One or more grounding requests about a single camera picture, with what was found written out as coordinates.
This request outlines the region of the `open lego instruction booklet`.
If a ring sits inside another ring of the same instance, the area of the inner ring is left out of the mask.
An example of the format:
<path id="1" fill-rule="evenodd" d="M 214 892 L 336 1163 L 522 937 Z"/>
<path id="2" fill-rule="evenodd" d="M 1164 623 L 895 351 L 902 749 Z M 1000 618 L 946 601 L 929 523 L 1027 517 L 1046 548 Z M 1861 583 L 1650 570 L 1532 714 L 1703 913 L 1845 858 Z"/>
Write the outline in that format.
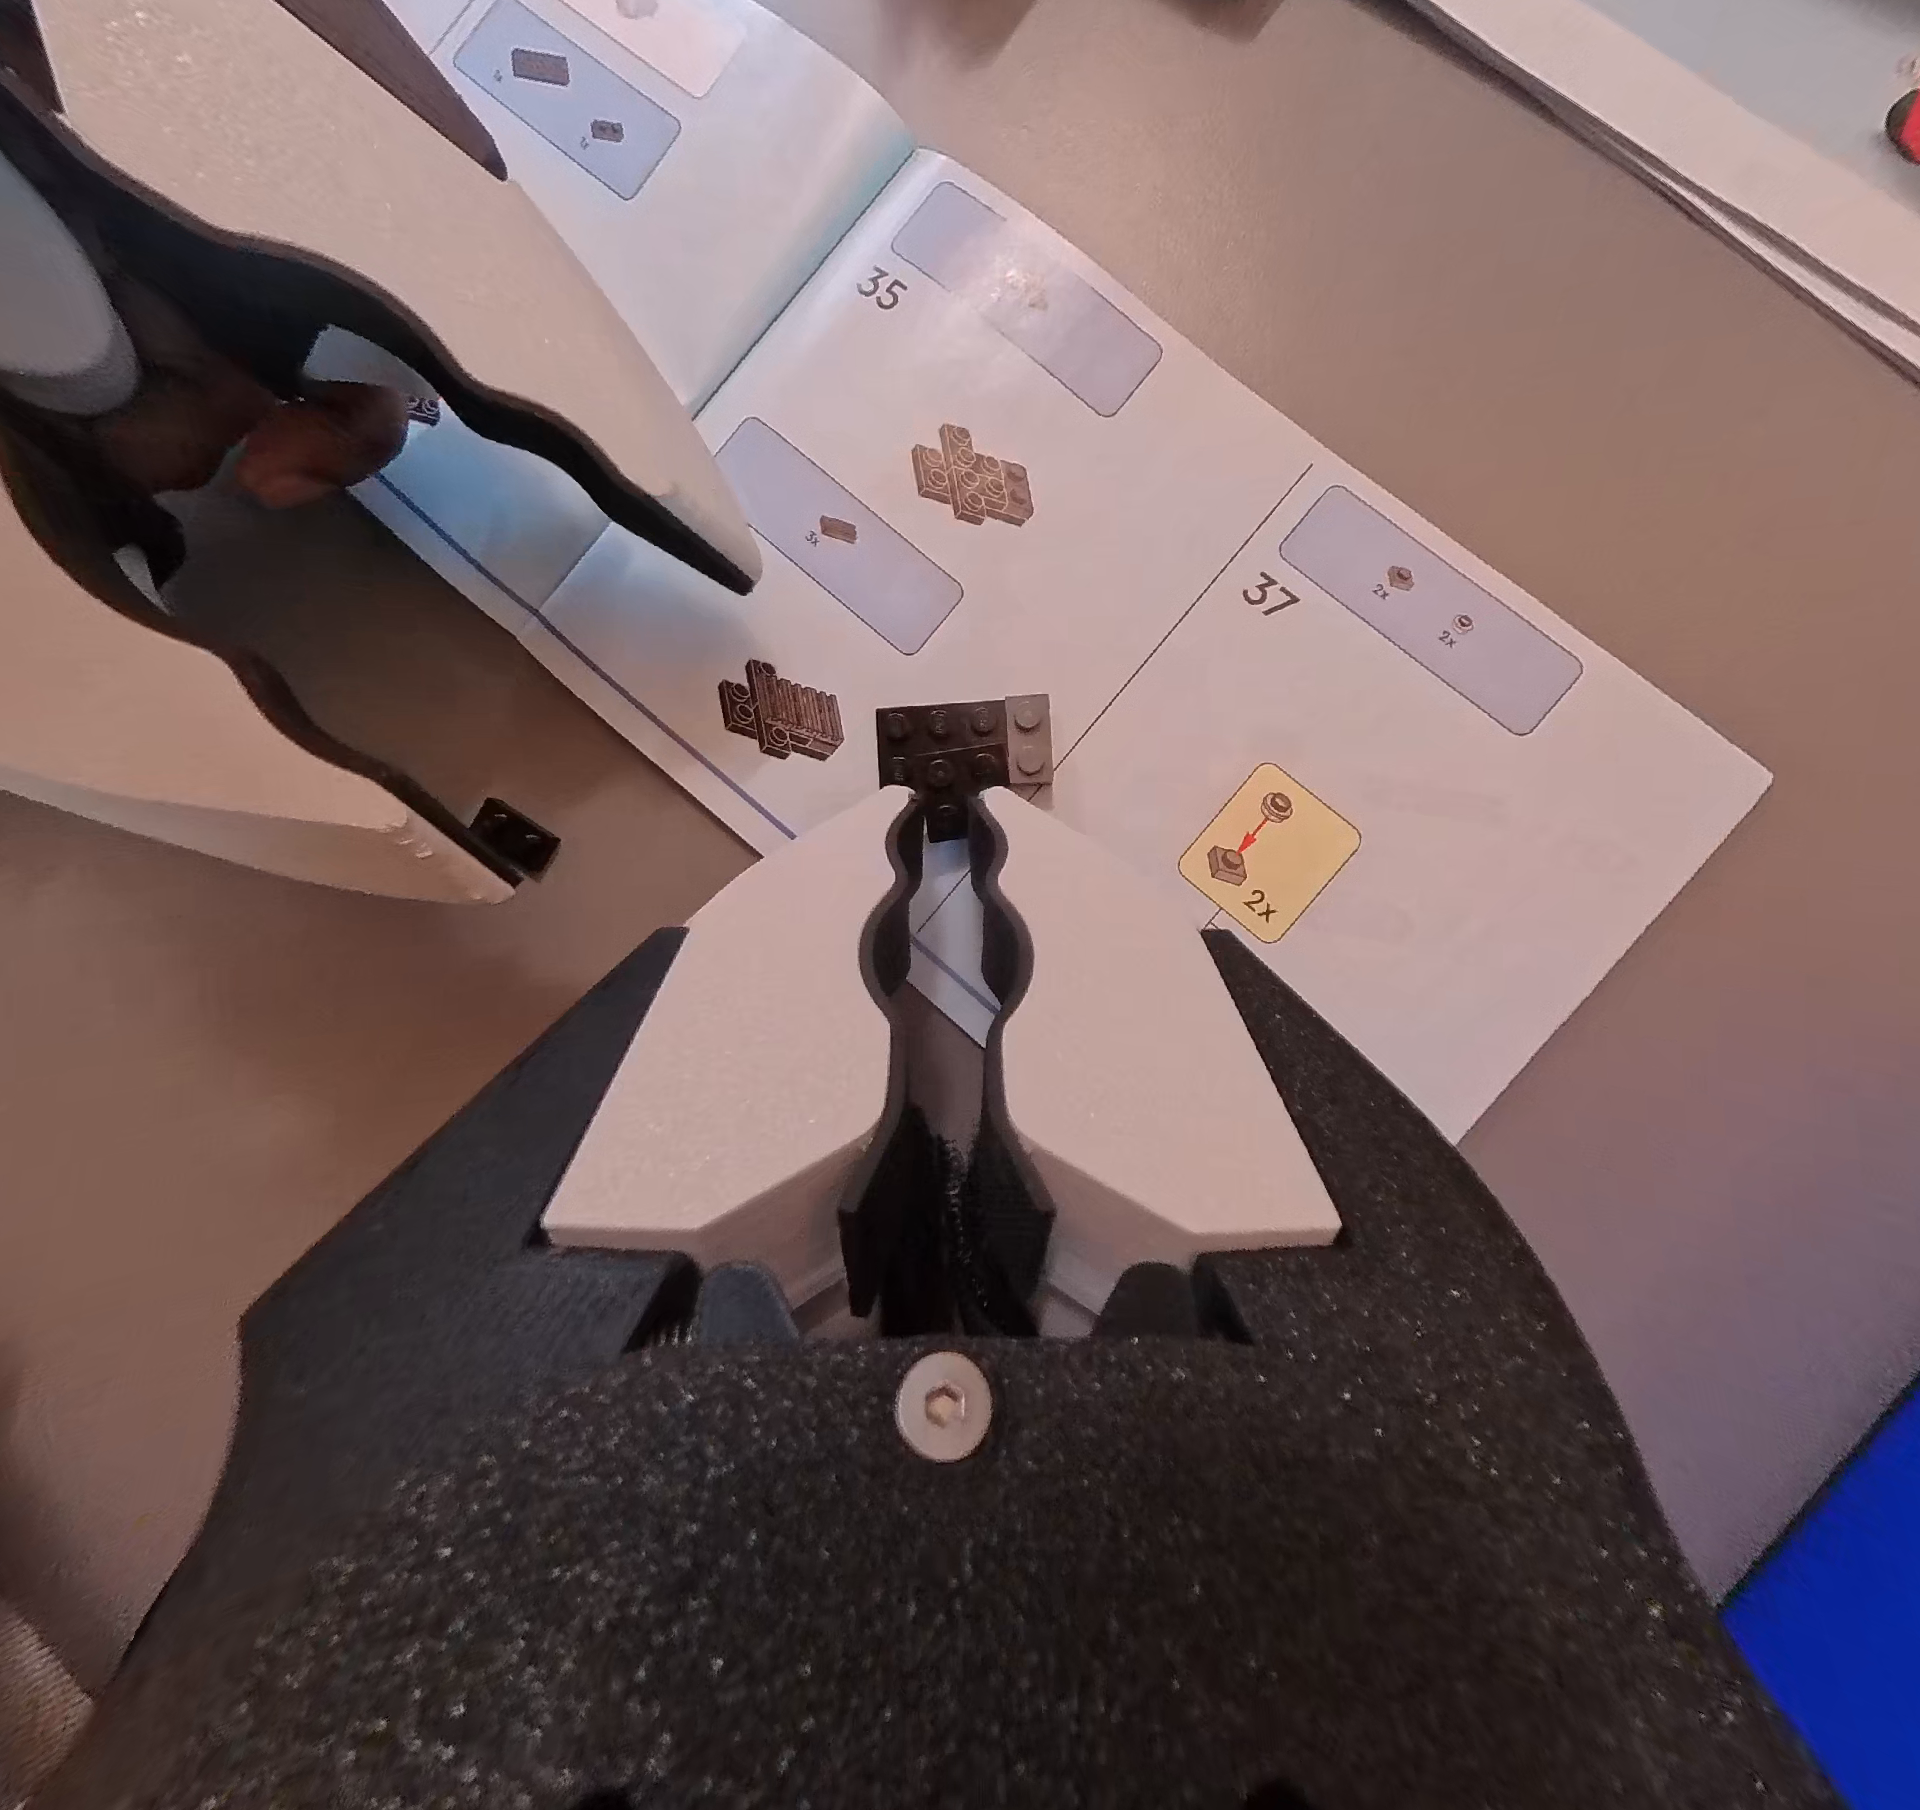
<path id="1" fill-rule="evenodd" d="M 383 0 L 762 552 L 734 596 L 420 398 L 358 500 L 760 851 L 1049 701 L 1048 803 L 1459 1140 L 1769 771 L 756 0 Z"/>

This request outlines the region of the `person's left hand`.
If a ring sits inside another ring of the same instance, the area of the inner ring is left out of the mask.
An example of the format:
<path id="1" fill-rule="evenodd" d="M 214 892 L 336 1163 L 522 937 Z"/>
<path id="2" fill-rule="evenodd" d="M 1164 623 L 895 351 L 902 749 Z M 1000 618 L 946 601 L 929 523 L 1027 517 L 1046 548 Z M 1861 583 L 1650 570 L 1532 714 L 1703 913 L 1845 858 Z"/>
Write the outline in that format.
<path id="1" fill-rule="evenodd" d="M 411 410 L 385 385 L 306 381 L 290 398 L 197 335 L 149 360 L 113 425 L 115 457 L 152 493 L 229 478 L 265 507 L 318 502 L 371 478 L 406 445 Z"/>

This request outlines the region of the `blue plastic bin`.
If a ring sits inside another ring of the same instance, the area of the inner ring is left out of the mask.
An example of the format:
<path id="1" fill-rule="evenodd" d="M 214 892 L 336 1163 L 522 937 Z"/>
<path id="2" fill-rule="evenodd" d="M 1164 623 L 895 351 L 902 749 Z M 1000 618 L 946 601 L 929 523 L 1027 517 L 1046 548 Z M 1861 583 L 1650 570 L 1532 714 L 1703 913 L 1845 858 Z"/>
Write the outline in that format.
<path id="1" fill-rule="evenodd" d="M 1722 1605 L 1855 1807 L 1918 1804 L 1918 1391 L 1892 1405 Z"/>

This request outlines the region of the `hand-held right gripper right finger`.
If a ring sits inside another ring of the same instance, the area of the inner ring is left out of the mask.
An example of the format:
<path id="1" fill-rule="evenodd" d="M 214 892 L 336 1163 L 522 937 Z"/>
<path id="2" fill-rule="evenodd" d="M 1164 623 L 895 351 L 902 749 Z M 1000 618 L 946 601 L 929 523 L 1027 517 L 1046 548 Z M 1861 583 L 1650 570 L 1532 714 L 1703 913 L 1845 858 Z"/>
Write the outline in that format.
<path id="1" fill-rule="evenodd" d="M 972 800 L 993 999 L 972 1154 L 982 1270 L 1031 1317 L 1135 1265 L 1332 1245 L 1337 1207 L 1199 929 L 1054 813 Z"/>

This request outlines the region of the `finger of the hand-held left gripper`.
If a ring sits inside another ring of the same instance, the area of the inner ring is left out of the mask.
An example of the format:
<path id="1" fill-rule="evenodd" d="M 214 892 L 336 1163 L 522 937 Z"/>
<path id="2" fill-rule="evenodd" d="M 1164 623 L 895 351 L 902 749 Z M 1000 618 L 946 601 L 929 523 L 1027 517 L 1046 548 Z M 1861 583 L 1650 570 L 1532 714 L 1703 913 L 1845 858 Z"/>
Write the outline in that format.
<path id="1" fill-rule="evenodd" d="M 358 333 L 474 433 L 738 596 L 745 515 L 690 413 L 532 197 L 274 0 L 22 0 L 3 99 L 152 246 L 226 253 L 293 319 Z"/>
<path id="2" fill-rule="evenodd" d="M 180 618 L 180 519 L 24 404 L 2 430 L 6 792 L 301 883 L 500 904 L 527 867 Z"/>

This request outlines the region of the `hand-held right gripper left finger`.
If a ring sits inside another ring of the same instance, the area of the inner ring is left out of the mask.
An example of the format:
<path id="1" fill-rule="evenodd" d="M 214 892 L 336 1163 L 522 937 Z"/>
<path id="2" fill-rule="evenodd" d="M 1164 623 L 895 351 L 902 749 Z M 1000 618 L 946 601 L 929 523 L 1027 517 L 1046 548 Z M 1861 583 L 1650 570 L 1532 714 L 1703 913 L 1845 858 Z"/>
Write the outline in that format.
<path id="1" fill-rule="evenodd" d="M 550 1245 L 848 1284 L 837 1211 L 903 1109 L 895 1007 L 919 805 L 870 794 L 686 924 L 541 1215 Z"/>

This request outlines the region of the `closed lego instruction booklet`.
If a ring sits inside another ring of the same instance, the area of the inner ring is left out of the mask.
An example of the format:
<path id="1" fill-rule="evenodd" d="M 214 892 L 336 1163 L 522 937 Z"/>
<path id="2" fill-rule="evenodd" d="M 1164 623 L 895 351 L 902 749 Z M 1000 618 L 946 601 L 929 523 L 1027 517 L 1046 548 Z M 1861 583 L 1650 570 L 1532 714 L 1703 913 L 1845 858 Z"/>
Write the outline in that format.
<path id="1" fill-rule="evenodd" d="M 1404 0 L 1918 368 L 1918 0 Z"/>

